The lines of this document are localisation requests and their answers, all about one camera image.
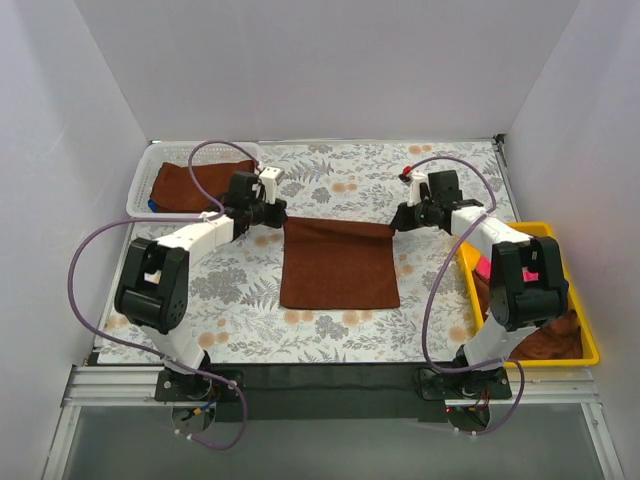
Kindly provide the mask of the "brown towel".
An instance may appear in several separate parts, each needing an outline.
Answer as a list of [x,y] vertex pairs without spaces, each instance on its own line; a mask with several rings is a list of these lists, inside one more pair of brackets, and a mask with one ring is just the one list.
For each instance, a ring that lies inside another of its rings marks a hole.
[[[194,166],[196,179],[216,200],[227,192],[231,176],[236,171],[253,172],[251,160]],[[198,190],[187,167],[164,163],[152,187],[150,199],[157,205],[156,213],[200,213],[211,202]]]
[[280,304],[300,310],[399,307],[394,234],[384,224],[289,218]]
[[583,357],[581,335],[578,313],[570,308],[563,316],[527,336],[510,357],[519,361],[580,359]]

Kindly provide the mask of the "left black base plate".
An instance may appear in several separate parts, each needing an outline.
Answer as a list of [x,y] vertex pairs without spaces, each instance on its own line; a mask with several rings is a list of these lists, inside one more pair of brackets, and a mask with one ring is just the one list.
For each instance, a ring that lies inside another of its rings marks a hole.
[[158,374],[153,398],[158,402],[234,402],[239,394],[225,382],[164,368]]

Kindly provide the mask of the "floral table mat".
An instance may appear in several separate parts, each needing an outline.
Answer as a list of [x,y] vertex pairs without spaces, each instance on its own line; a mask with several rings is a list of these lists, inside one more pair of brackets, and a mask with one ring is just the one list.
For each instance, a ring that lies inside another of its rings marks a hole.
[[[407,197],[408,165],[453,169],[466,197],[516,217],[490,141],[264,143],[258,157],[284,171],[278,194],[292,217],[388,223]],[[452,245],[433,228],[395,237],[396,309],[289,310],[279,302],[283,234],[254,227],[191,271],[185,322],[215,362],[449,360],[474,331],[460,269],[438,275]]]

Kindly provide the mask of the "aluminium frame rail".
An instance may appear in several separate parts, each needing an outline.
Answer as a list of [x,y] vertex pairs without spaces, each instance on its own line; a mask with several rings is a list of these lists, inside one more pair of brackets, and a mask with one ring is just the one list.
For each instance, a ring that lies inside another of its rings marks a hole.
[[[158,366],[75,367],[63,396],[64,406],[158,406],[153,399]],[[523,404],[574,404],[601,401],[587,368],[525,370]]]

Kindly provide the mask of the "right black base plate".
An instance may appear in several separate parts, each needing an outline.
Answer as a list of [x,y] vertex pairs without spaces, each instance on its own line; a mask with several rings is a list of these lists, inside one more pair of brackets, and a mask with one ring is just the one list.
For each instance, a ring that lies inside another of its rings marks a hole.
[[414,372],[413,380],[424,400],[506,400],[512,397],[504,368],[459,374],[421,368]]

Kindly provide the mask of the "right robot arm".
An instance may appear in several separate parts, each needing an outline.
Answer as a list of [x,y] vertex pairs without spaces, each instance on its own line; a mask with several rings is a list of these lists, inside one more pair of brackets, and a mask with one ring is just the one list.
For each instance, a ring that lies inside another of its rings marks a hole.
[[425,395],[477,396],[506,379],[512,352],[541,327],[568,310],[569,285],[558,243],[531,236],[466,199],[455,171],[422,174],[407,167],[400,179],[410,189],[391,222],[398,232],[437,227],[468,243],[489,261],[489,312],[453,361],[432,362],[418,372]]

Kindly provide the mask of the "pink towel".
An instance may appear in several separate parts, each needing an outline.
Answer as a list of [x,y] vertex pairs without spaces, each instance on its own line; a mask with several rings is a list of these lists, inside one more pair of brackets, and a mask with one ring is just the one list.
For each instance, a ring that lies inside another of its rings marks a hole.
[[[481,256],[476,267],[476,275],[486,284],[490,283],[491,276],[491,262],[484,256]],[[535,272],[530,272],[527,268],[522,270],[522,276],[525,283],[537,281],[539,275]]]

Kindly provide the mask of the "white plastic basket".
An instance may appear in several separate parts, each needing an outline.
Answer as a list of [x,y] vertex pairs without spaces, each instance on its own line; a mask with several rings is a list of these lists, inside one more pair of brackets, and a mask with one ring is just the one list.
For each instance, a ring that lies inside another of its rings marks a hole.
[[[188,157],[199,141],[159,141],[149,145],[143,152],[128,192],[126,212],[130,217],[170,217],[170,214],[153,212],[148,202],[152,187],[164,163],[179,167],[188,165]],[[249,157],[226,144],[207,145],[196,152],[193,166],[237,163]]]

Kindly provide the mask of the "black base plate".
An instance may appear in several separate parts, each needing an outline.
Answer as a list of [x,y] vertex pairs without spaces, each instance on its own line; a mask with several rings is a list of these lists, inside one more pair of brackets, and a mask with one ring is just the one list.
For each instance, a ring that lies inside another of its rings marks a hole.
[[414,372],[413,380],[424,400],[506,400],[512,397],[504,368],[459,374],[421,368]]
[[158,374],[153,398],[158,402],[234,402],[239,394],[225,382],[164,368]]

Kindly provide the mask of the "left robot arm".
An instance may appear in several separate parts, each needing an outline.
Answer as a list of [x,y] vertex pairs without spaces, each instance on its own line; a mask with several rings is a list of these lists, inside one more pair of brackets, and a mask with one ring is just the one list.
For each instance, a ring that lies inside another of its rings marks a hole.
[[128,248],[115,309],[151,340],[168,381],[189,398],[203,398],[212,388],[210,379],[194,373],[210,360],[183,322],[190,268],[253,225],[283,227],[287,202],[277,197],[283,176],[275,167],[236,172],[214,211],[201,213],[198,220],[172,234],[154,240],[137,238]]

